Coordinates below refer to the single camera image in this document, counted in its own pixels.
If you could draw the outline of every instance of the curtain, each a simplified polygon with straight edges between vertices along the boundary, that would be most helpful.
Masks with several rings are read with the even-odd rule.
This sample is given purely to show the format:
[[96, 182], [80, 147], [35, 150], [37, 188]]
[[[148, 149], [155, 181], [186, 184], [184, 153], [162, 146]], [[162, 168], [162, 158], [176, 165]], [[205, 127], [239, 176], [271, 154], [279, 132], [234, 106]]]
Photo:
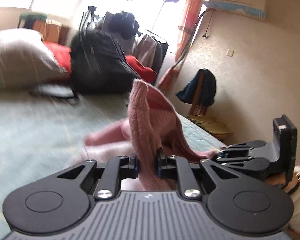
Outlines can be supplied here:
[[180, 24], [178, 26], [178, 44], [175, 56], [176, 63], [166, 71], [166, 73], [163, 75], [163, 77], [158, 83], [158, 88], [163, 93], [167, 93], [171, 89], [174, 80], [178, 77], [180, 73], [182, 62], [185, 59], [188, 49], [191, 46], [194, 32], [197, 29], [199, 23], [198, 17], [201, 7], [202, 0], [186, 1], [185, 8], [183, 9], [183, 13], [181, 16]]
[[176, 61], [180, 58], [183, 49], [194, 31], [195, 24], [199, 17], [202, 7], [202, 0], [187, 0], [183, 10], [180, 24], [178, 26], [178, 44], [176, 52]]

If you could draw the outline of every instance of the white pillow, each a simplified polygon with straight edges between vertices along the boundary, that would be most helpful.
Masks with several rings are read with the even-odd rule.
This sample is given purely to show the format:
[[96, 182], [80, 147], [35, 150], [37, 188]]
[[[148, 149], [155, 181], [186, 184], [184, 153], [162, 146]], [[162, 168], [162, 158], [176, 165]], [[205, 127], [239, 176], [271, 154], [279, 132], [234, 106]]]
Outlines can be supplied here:
[[0, 31], [0, 89], [28, 88], [39, 83], [69, 77], [41, 34], [29, 29]]

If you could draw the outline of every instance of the red cloth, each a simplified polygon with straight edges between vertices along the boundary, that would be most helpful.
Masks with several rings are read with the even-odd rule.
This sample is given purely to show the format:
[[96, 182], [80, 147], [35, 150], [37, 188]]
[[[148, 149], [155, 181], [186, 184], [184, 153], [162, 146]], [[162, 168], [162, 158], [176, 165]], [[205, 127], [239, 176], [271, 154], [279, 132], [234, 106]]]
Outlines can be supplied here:
[[53, 53], [61, 67], [64, 67], [71, 74], [71, 49], [57, 43], [44, 41], [45, 46]]
[[126, 59], [130, 67], [132, 67], [133, 70], [137, 72], [144, 81], [152, 83], [157, 77], [156, 72], [149, 67], [144, 67], [135, 56], [128, 55], [126, 56]]

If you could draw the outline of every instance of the electrical outlet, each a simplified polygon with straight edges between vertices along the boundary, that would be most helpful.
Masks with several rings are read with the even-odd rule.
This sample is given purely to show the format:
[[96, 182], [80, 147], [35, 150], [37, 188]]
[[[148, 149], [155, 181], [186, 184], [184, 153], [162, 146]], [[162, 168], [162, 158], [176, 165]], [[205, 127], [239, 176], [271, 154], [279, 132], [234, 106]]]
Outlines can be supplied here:
[[226, 55], [229, 56], [229, 57], [232, 57], [232, 56], [233, 56], [233, 53], [234, 53], [234, 50], [228, 49]]

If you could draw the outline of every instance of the silver screw head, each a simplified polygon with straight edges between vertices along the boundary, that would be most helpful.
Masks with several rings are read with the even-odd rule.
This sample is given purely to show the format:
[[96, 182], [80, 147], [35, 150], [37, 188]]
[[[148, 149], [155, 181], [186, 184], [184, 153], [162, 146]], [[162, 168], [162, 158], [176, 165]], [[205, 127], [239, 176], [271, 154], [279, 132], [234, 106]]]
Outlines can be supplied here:
[[102, 189], [97, 192], [99, 198], [110, 198], [112, 197], [112, 192], [108, 189]]
[[187, 189], [184, 194], [187, 197], [197, 197], [200, 195], [200, 191], [197, 189]]

